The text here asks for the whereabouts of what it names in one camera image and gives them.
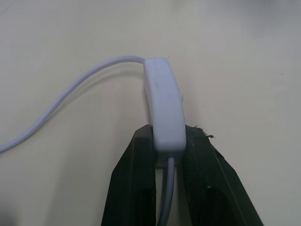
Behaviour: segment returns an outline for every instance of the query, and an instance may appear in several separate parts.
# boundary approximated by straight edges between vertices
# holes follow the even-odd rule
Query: flat white cable
[[[112,65],[120,64],[120,63],[130,63],[130,62],[135,62],[135,63],[140,63],[143,64],[145,61],[144,58],[138,57],[138,56],[121,56],[114,58],[112,60],[108,60],[106,62],[100,63],[99,65],[95,66],[94,68],[90,69],[86,73],[84,73],[82,76],[80,76],[73,84],[71,84],[67,90],[61,94],[61,96],[56,99],[56,101],[36,120],[36,122],[28,129],[26,130],[23,134],[18,136],[17,138],[13,139],[12,141],[3,144],[0,146],[0,153],[13,148],[20,144],[21,142],[25,141],[27,138],[29,138],[32,134],[34,134],[38,129],[40,129],[49,116],[56,110],[56,108],[80,85],[82,84],[85,80],[87,80],[89,77],[94,75],[95,73],[110,67]]]
[[[145,61],[144,58],[138,56],[121,56],[114,58],[112,60],[100,63],[99,65],[95,66],[94,68],[90,69],[82,76],[80,76],[73,84],[71,84],[67,90],[60,95],[59,98],[55,100],[55,102],[36,120],[36,122],[27,129],[23,134],[18,136],[17,138],[13,139],[12,141],[3,144],[0,146],[0,153],[9,150],[17,146],[18,144],[25,141],[29,138],[32,134],[34,134],[37,130],[39,130],[47,121],[47,119],[51,116],[51,114],[58,108],[58,106],[85,80],[90,78],[92,75],[96,74],[97,72],[110,67],[112,65],[121,64],[121,63],[140,63],[143,64]],[[174,192],[174,158],[170,157],[167,160],[167,183],[166,183],[166,193],[163,202],[162,211],[160,214],[160,218],[158,221],[158,226],[166,226],[168,222],[168,217],[170,213],[172,198]]]
[[[173,200],[173,193],[174,193],[174,158],[169,157],[167,159],[167,182],[166,182],[165,197],[163,201],[160,218],[158,221],[158,226],[167,225],[171,203]]]

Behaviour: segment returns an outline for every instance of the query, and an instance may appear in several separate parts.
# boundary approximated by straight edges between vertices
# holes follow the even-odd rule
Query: white table surface
[[[300,1],[0,3],[1,143],[96,64],[169,57],[186,124],[215,136],[264,225],[300,225]],[[97,74],[34,136],[0,156],[0,221],[99,226],[111,172],[148,123],[141,65]],[[158,199],[161,179],[158,171]],[[170,226],[182,221],[178,202],[175,186]]]

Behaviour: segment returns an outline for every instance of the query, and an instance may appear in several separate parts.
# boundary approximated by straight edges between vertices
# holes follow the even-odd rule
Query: white switch housing
[[[144,84],[153,126],[157,166],[166,166],[167,158],[177,164],[186,148],[182,95],[166,58],[144,61]]]

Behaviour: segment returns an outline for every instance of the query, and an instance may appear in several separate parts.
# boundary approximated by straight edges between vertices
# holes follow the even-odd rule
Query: gray cable
[[[158,226],[166,226],[171,208],[171,202],[174,193],[174,158],[170,157],[167,159],[167,182],[165,198],[160,214]]]
[[[38,118],[38,120],[28,129],[26,130],[23,134],[18,136],[17,138],[13,139],[12,141],[0,145],[0,153],[4,152],[14,146],[17,146],[21,142],[25,141],[27,138],[29,138],[32,134],[34,134],[38,129],[40,129],[47,119],[50,117],[50,115],[56,110],[56,108],[80,85],[82,84],[85,80],[90,78],[92,75],[95,73],[101,71],[102,69],[105,69],[109,66],[120,64],[120,63],[127,63],[127,62],[136,62],[143,64],[144,63],[144,58],[138,57],[138,56],[121,56],[117,57],[112,60],[108,60],[106,62],[103,62],[94,68],[90,69],[86,73],[84,73],[82,76],[80,76],[71,86],[67,88],[67,90],[61,94],[61,96],[56,99],[56,101]]]

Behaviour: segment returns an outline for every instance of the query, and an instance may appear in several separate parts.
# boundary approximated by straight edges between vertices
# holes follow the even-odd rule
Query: white cable
[[[21,142],[25,141],[28,137],[30,137],[32,134],[34,134],[38,129],[40,129],[49,116],[56,110],[56,108],[78,87],[80,84],[82,84],[86,79],[94,75],[95,73],[101,71],[102,69],[105,69],[109,66],[120,64],[120,63],[127,63],[127,62],[135,62],[143,64],[144,58],[138,57],[138,56],[121,56],[117,57],[115,59],[103,62],[94,68],[87,71],[85,74],[80,76],[71,86],[67,88],[67,90],[61,94],[61,96],[56,99],[56,101],[38,118],[38,120],[23,134],[18,136],[17,138],[13,139],[12,141],[3,144],[0,146],[0,153],[4,152],[12,147],[17,146]]]
[[[174,193],[174,158],[170,157],[167,160],[166,191],[165,191],[165,198],[163,201],[163,206],[162,206],[158,226],[167,225],[170,208],[171,208],[171,202],[173,199],[173,193]]]

